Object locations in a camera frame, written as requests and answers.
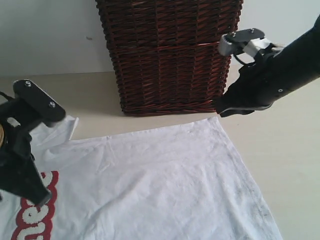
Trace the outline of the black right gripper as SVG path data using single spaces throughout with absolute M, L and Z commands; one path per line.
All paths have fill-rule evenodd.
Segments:
M 216 100 L 216 112 L 222 117 L 248 115 L 270 108 L 273 103 L 294 91 L 291 53 L 267 53 L 239 70 L 239 78 Z

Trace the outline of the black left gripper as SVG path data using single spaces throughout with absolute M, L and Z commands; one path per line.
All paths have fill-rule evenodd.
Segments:
M 0 105 L 0 189 L 41 207 L 49 200 L 35 166 L 30 132 L 43 118 L 22 99 Z

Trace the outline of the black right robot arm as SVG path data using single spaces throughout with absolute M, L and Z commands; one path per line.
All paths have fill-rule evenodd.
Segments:
M 253 58 L 242 63 L 239 78 L 216 100 L 215 110 L 222 118 L 266 110 L 320 77 L 319 23 L 285 47 L 257 28 L 233 31 L 221 36 L 218 51 L 224 57 Z

